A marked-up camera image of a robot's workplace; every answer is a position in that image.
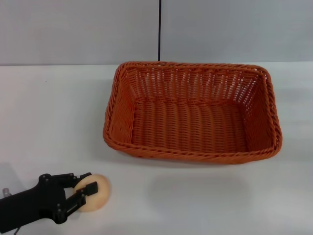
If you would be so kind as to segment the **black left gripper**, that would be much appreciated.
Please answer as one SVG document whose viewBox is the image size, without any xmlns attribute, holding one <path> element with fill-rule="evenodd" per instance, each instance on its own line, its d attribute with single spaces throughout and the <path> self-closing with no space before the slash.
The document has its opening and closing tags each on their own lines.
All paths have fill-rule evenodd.
<svg viewBox="0 0 313 235">
<path fill-rule="evenodd" d="M 10 195 L 0 200 L 0 230 L 9 232 L 37 220 L 48 218 L 62 224 L 86 204 L 86 197 L 98 192 L 97 182 L 87 184 L 66 198 L 65 189 L 75 188 L 90 172 L 75 176 L 43 174 L 31 189 Z"/>
</svg>

